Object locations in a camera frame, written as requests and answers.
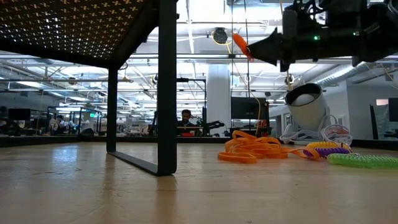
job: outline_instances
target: white column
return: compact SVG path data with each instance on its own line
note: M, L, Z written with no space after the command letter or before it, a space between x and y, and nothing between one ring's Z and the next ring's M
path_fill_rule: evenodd
M228 65L209 65L207 74L207 122L222 121L231 127L231 91ZM224 137L225 127L212 129Z

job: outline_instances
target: yellow coiled cord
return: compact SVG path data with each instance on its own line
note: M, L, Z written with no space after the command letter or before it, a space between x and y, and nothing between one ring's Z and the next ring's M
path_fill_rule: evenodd
M337 143L337 142L312 142L310 144L307 145L307 147L311 147L311 148L334 148L334 147L342 147L345 148L347 150L349 150L351 152L351 148L349 145L345 144L345 143Z

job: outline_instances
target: green coiled cord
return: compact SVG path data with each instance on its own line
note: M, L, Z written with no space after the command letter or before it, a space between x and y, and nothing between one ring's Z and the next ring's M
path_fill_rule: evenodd
M398 158L391 156L362 156L351 154L330 154L328 161L331 164L368 168L368 169L398 169Z

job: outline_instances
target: perforated tabletop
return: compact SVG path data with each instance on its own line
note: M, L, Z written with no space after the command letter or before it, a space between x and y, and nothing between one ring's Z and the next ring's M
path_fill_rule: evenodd
M0 50L120 67L158 24L159 0L0 0Z

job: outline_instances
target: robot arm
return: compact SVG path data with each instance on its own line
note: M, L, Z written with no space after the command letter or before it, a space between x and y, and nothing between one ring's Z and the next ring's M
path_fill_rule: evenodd
M398 52L398 0L367 5L367 0L294 1L283 13L283 34L246 46L247 54L281 72L296 60L353 56L353 66ZM325 13L325 24L315 16Z

